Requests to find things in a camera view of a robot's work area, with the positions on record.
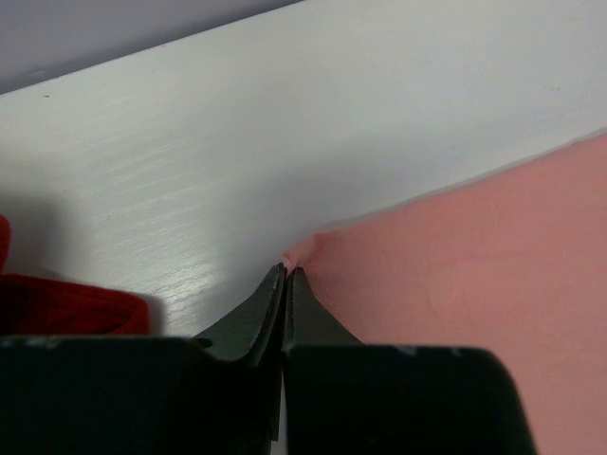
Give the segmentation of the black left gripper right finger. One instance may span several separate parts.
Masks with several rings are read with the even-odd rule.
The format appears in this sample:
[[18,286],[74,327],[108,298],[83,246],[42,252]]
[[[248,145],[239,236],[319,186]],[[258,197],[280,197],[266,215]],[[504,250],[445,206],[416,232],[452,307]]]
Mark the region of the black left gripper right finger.
[[363,454],[364,347],[324,308],[302,269],[289,277],[285,398],[290,454]]

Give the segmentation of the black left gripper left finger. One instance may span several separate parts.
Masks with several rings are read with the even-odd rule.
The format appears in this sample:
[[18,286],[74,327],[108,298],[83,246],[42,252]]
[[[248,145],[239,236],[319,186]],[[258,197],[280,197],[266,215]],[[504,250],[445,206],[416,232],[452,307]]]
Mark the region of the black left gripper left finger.
[[272,266],[253,293],[190,341],[196,432],[205,441],[278,437],[285,268]]

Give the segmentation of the pink t shirt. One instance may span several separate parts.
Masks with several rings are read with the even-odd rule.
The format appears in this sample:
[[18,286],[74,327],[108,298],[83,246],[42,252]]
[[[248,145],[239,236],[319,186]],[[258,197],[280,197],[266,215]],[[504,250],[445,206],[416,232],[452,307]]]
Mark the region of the pink t shirt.
[[363,341],[496,354],[542,454],[605,452],[604,136],[313,234],[283,260]]

